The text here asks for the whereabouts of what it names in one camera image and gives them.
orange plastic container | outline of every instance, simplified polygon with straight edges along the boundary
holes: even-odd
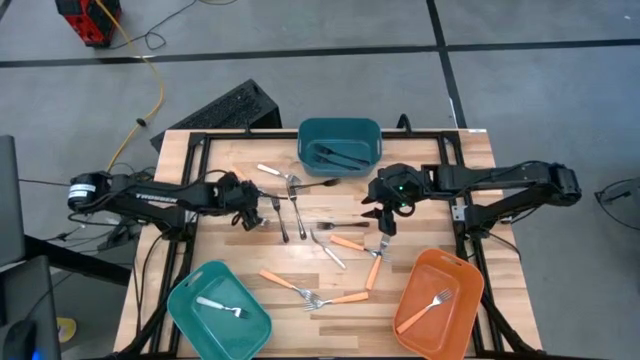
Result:
[[[462,359],[484,287],[482,274],[473,265],[439,249],[425,250],[416,260],[393,320],[398,342],[430,360]],[[404,333],[397,328],[431,304],[439,292],[453,296],[430,309]]]

concrete floor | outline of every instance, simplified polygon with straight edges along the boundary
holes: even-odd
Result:
[[[135,118],[154,104],[157,89],[149,70],[137,64],[2,68],[9,60],[127,55],[126,49],[85,48],[53,3],[13,0],[0,19],[0,133],[16,137],[22,177],[67,181],[104,168]],[[122,22],[137,35],[188,3],[122,0]],[[436,4],[449,44],[640,34],[640,5],[631,0]],[[422,0],[197,3],[160,32],[167,46],[150,52],[141,42],[138,48],[144,54],[173,55],[435,44]],[[55,34],[56,41],[43,33]],[[116,36],[115,43],[121,41]],[[515,226],[544,348],[560,355],[636,358],[638,233],[608,219],[592,194],[639,175],[640,48],[450,56],[467,125],[489,130],[499,165],[529,159],[561,162],[576,170],[583,188],[578,205],[545,207]],[[248,78],[280,105],[285,127],[312,116],[366,116],[392,127],[402,112],[414,127],[454,126],[436,53],[169,62],[158,70],[167,84],[166,102],[149,130],[140,132],[121,157],[138,169],[157,159],[147,138]],[[21,195],[27,233],[50,237],[73,228],[66,220],[64,188],[24,184]],[[612,210],[637,226],[637,209],[627,205]],[[101,256],[130,262],[134,251],[127,246]],[[124,289],[79,276],[56,290],[59,314],[80,322],[78,337],[65,346],[66,358],[104,356],[110,350],[123,298]]]

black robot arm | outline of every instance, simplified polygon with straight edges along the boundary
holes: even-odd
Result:
[[[188,185],[95,172],[71,179],[67,204],[74,211],[71,220],[77,214],[105,210],[153,223],[165,238],[170,238],[184,229],[189,220],[186,211],[209,216],[236,213],[232,224],[242,220],[242,226],[249,231],[262,222],[256,209],[260,194],[251,181],[241,182],[232,172],[225,172],[217,182],[195,181]]]
[[[582,193],[573,170],[560,164],[527,161],[511,167],[469,169],[460,165],[422,165],[416,170],[394,164],[378,170],[363,204],[379,202],[382,209],[362,214],[378,219],[380,231],[396,234],[393,214],[411,216],[422,200],[453,200],[476,190],[525,188],[491,205],[454,206],[454,221],[466,233],[484,232],[500,219],[548,204],[571,206]]]

teal bin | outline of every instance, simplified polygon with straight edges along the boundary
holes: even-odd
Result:
[[[367,176],[381,157],[382,133],[371,119],[312,118],[298,129],[298,158],[311,176]]]
[[[196,302],[202,296],[228,307],[240,307],[248,318]],[[271,318],[249,290],[220,261],[211,261],[187,276],[169,295],[169,314],[205,360],[251,359],[271,337]]]

wooden tabletop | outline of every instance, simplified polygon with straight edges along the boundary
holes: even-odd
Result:
[[[184,130],[166,133],[158,161],[156,181],[180,183],[188,138],[189,132]],[[468,167],[495,166],[489,137],[485,131],[461,130],[460,138]],[[211,146],[207,169],[234,171],[239,177],[250,179],[260,188],[272,193],[285,193],[283,181],[258,170],[258,163],[285,173],[296,174],[303,183],[322,180],[305,174],[296,156],[296,140],[215,140]],[[383,149],[378,167],[398,162],[414,167],[439,163],[439,152],[434,140],[385,140]],[[200,154],[197,152],[192,178],[195,178],[199,157]],[[372,207],[361,205],[360,201],[366,196],[367,184],[375,173],[372,172],[367,178],[345,180],[335,187],[301,190],[298,207],[307,229],[316,221],[366,220],[359,215]],[[207,180],[213,181],[218,177],[218,174],[211,174]],[[502,192],[478,192],[473,197],[478,204],[489,204],[499,200]],[[417,256],[429,248],[455,252],[451,215],[446,202],[423,201],[417,204],[413,216],[396,217],[398,234],[392,238],[388,248],[393,261],[382,263],[374,289],[369,293],[369,300],[353,304],[327,305],[313,312],[305,312],[300,308],[302,299],[298,294],[258,275],[260,269],[267,269],[294,285],[312,289],[323,299],[330,299],[363,291],[373,259],[367,254],[330,244],[331,249],[347,266],[347,270],[343,271],[310,239],[299,239],[295,213],[290,202],[282,201],[281,210],[291,237],[288,245],[282,243],[277,216],[270,200],[261,199],[258,211],[262,216],[272,220],[272,223],[266,229],[251,232],[245,232],[241,226],[231,226],[229,216],[201,217],[192,263],[192,269],[195,269],[211,260],[224,261],[263,304],[273,320],[273,332],[258,356],[415,356],[398,344],[392,333],[391,323]],[[508,225],[496,225],[493,233],[514,241]],[[378,246],[381,237],[374,221],[371,221],[371,227],[367,229],[347,228],[340,231],[316,232],[316,236],[327,244],[331,234],[372,248]],[[158,230],[152,226],[142,231],[136,255],[138,278],[151,243],[158,235]],[[483,241],[497,307],[527,343],[540,348],[538,331],[517,255],[492,239]],[[150,257],[142,302],[143,321],[146,321],[156,308],[167,249],[168,243],[162,241]],[[115,342],[116,351],[128,345],[135,336],[137,311],[133,286],[132,277]],[[481,307],[479,314],[485,347],[490,348],[490,332]],[[167,315],[161,350],[168,348],[170,328],[171,319]],[[468,353],[473,354],[472,341],[469,343]],[[178,356],[196,356],[184,337],[180,338]]]

